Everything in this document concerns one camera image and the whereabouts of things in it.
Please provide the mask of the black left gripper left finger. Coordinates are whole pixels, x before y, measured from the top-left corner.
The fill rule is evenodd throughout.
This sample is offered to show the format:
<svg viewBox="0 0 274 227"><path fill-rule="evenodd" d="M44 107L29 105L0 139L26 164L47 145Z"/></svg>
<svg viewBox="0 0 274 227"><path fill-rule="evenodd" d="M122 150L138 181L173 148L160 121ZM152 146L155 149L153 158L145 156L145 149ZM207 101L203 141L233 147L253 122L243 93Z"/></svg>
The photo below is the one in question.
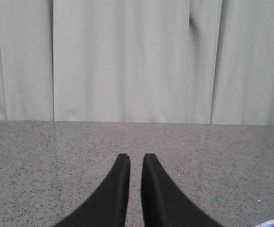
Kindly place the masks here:
<svg viewBox="0 0 274 227"><path fill-rule="evenodd" d="M123 227L128 207L130 159L119 154L101 184L56 227Z"/></svg>

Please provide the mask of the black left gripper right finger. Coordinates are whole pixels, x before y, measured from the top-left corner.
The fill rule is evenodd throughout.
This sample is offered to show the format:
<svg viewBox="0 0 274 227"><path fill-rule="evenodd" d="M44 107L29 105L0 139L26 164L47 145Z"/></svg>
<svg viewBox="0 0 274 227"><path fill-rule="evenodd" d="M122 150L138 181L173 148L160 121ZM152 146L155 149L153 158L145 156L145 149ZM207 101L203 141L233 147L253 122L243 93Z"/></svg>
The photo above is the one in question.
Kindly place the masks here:
<svg viewBox="0 0 274 227"><path fill-rule="evenodd" d="M145 154L141 201L146 227L217 227L168 176L155 154Z"/></svg>

